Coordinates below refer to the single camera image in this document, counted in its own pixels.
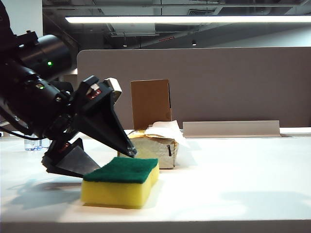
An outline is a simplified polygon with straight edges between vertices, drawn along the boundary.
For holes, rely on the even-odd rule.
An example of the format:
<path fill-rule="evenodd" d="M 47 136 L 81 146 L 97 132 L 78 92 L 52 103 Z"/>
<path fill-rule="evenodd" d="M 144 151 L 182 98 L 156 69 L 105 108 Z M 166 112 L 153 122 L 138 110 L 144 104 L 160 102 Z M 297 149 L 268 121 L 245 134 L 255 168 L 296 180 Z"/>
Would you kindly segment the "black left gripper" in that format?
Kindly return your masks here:
<path fill-rule="evenodd" d="M 81 138 L 68 142 L 78 131 L 126 156 L 136 156 L 137 150 L 114 110 L 120 95 L 116 79 L 101 82 L 94 75 L 83 80 L 75 92 L 59 91 L 55 95 L 45 129 L 45 137 L 53 141 L 41 161 L 48 173 L 83 177 L 100 168 L 84 151 Z"/>

